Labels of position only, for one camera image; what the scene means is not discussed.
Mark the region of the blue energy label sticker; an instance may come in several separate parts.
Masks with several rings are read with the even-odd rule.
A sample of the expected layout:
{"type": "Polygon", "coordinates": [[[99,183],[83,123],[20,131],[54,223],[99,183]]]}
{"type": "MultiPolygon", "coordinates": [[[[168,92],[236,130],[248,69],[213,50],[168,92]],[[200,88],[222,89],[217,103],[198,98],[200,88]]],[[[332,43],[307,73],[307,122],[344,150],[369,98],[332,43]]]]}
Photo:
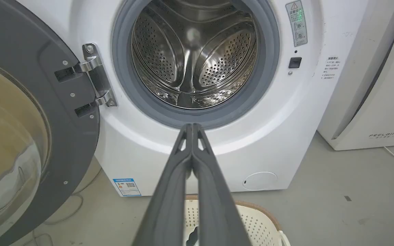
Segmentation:
{"type": "Polygon", "coordinates": [[[133,178],[113,179],[113,181],[122,197],[141,196],[141,192],[139,191],[133,178]]]}

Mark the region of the white air purifier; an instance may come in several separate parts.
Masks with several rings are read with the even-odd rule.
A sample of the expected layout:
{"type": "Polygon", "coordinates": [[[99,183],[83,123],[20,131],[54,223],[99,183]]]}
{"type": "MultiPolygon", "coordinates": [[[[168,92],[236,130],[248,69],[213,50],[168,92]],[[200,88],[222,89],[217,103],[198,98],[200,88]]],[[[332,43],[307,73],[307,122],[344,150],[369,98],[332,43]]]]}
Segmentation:
{"type": "Polygon", "coordinates": [[[318,127],[336,151],[394,146],[394,0],[368,0],[318,127]]]}

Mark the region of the grey warning label sticker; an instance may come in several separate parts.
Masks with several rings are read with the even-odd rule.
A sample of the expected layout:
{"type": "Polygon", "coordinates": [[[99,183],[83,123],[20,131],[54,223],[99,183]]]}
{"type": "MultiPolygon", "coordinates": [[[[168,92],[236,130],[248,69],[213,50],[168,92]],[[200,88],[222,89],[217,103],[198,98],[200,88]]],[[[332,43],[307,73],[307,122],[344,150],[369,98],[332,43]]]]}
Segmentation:
{"type": "Polygon", "coordinates": [[[307,26],[305,22],[305,13],[302,6],[302,1],[296,0],[287,3],[286,11],[290,20],[294,47],[307,44],[307,26]]]}

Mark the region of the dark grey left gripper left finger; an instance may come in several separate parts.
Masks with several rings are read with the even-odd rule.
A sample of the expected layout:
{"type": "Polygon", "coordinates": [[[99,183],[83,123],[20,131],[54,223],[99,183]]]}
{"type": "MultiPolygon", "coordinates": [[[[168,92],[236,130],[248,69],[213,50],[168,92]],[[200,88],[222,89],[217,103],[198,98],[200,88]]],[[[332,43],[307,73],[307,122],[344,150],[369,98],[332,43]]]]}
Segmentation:
{"type": "Polygon", "coordinates": [[[186,181],[192,170],[192,125],[173,145],[132,246],[183,246],[186,181]]]}

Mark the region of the grey washing machine door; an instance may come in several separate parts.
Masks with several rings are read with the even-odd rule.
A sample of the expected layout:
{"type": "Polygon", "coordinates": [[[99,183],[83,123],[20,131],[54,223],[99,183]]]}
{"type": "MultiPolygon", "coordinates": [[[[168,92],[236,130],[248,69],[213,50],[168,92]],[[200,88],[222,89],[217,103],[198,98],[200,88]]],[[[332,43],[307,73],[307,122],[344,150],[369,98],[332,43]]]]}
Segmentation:
{"type": "Polygon", "coordinates": [[[91,163],[100,111],[68,45],[17,0],[0,0],[0,246],[51,217],[91,163]]]}

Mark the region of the white perforated laundry basket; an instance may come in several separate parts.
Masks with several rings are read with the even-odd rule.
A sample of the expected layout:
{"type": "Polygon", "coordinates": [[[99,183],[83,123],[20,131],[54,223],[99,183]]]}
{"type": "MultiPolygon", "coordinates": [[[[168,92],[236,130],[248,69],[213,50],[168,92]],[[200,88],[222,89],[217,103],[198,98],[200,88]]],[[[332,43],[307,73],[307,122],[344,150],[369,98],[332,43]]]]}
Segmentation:
{"type": "MultiPolygon", "coordinates": [[[[253,246],[291,246],[280,223],[270,212],[253,203],[236,201],[235,204],[253,246]]],[[[199,246],[198,226],[198,196],[187,195],[183,246],[199,246]]]]}

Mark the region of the metal washing machine door hinge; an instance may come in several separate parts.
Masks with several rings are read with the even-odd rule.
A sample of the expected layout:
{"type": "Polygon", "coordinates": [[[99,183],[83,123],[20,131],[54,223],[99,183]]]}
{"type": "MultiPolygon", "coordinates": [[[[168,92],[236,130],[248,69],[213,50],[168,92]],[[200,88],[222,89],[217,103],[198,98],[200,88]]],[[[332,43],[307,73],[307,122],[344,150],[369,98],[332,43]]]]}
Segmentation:
{"type": "Polygon", "coordinates": [[[84,61],[72,67],[75,73],[88,75],[94,89],[94,104],[116,107],[117,101],[108,75],[103,64],[100,51],[96,44],[86,43],[82,45],[84,61]]]}

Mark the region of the white front-load washing machine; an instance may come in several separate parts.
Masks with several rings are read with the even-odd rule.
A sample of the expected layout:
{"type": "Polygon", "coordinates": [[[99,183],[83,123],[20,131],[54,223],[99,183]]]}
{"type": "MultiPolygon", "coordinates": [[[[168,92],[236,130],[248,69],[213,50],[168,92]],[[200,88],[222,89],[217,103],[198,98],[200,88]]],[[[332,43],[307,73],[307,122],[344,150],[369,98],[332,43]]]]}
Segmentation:
{"type": "Polygon", "coordinates": [[[155,190],[180,128],[198,123],[232,192],[289,187],[368,0],[17,0],[83,62],[97,45],[116,107],[100,106],[95,157],[111,183],[155,190]]]}

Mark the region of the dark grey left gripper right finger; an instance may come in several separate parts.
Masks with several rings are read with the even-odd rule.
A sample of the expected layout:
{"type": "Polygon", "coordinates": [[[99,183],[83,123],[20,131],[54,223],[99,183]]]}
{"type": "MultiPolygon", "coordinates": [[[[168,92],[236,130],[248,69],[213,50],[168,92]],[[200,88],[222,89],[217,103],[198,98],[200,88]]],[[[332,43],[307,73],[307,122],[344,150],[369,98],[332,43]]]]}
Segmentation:
{"type": "Polygon", "coordinates": [[[192,125],[192,170],[198,179],[199,246],[251,246],[208,137],[192,125]]]}

